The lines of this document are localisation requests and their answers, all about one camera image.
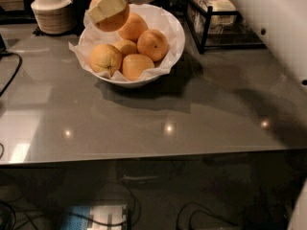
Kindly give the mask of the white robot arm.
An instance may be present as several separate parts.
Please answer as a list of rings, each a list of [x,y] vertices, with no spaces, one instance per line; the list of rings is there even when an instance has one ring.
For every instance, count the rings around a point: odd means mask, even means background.
[[[139,90],[123,91],[123,103],[140,98],[158,105],[174,96],[185,107],[198,104],[197,118],[168,120],[173,151],[201,153],[201,184],[218,199],[240,203],[257,185],[248,206],[248,228],[265,229],[261,218],[271,203],[290,207],[288,226],[272,230],[306,230],[306,0],[230,0],[261,38],[266,50],[189,58],[167,76]]]

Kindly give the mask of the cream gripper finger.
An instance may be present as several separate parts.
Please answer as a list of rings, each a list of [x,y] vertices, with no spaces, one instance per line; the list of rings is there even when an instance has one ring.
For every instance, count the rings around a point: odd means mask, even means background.
[[[125,23],[129,16],[129,7],[127,0],[95,0],[85,14],[94,24]]]

